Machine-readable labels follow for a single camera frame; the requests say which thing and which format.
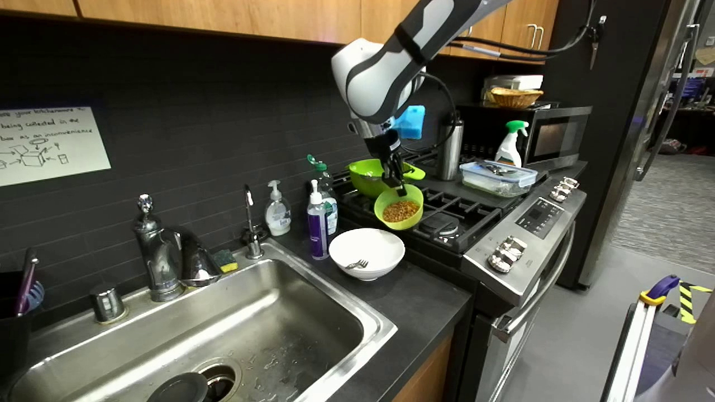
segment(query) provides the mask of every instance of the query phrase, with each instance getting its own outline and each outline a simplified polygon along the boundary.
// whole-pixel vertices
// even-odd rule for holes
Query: dish soap bottle
[[[280,180],[268,180],[271,203],[267,207],[267,225],[273,237],[281,237],[291,231],[291,207],[283,203],[281,193],[278,190]]]
[[[317,161],[314,154],[308,154],[306,158],[317,173],[317,190],[322,195],[329,237],[333,237],[338,233],[338,198],[333,195],[333,177],[329,175],[329,165],[325,161]]]
[[[517,149],[519,135],[528,137],[529,123],[526,120],[507,120],[507,137],[500,140],[495,161],[496,163],[509,163],[514,168],[520,168],[520,154]]]
[[[311,180],[314,193],[308,202],[308,237],[311,237],[311,257],[322,262],[329,257],[329,228],[322,195],[317,180]]]

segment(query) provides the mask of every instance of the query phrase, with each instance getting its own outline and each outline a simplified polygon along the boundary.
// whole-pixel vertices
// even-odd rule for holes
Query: green bowl
[[[376,216],[392,231],[410,231],[410,228],[414,228],[415,224],[422,222],[422,215],[424,215],[424,195],[422,195],[422,190],[419,185],[411,185],[411,184],[407,184],[405,190],[407,190],[407,197],[400,197],[397,190],[388,188],[388,190],[379,193],[379,197],[373,203]],[[415,202],[420,205],[420,211],[414,212],[411,216],[403,219],[403,222],[384,222],[384,207],[396,203],[396,202],[400,202],[400,198]]]
[[[362,161],[353,161],[349,165],[349,179],[353,184],[353,188],[360,195],[367,197],[379,197],[379,193],[388,190],[388,185],[383,180],[383,163],[379,158],[362,158]],[[405,180],[422,180],[424,179],[424,170],[411,165],[411,163],[403,163],[403,175]]]

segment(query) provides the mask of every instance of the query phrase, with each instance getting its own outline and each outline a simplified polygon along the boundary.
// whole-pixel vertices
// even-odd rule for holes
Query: microwave
[[[464,120],[460,158],[495,158],[507,135],[507,120],[528,120],[528,137],[519,135],[517,149],[524,165],[553,173],[579,161],[583,130],[592,107],[502,109],[490,104],[459,104]]]

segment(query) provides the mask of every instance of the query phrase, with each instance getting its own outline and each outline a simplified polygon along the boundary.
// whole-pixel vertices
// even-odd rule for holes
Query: blue bottle
[[[311,180],[314,193],[308,202],[308,237],[311,237],[311,257],[322,262],[329,257],[329,228],[322,195],[317,180]]]

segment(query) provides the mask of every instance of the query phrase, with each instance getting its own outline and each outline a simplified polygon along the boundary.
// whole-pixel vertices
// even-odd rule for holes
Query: sink basin
[[[148,399],[200,372],[210,399],[326,399],[397,331],[276,241],[259,262],[173,301],[126,297],[126,317],[91,313],[32,339],[12,399]]]

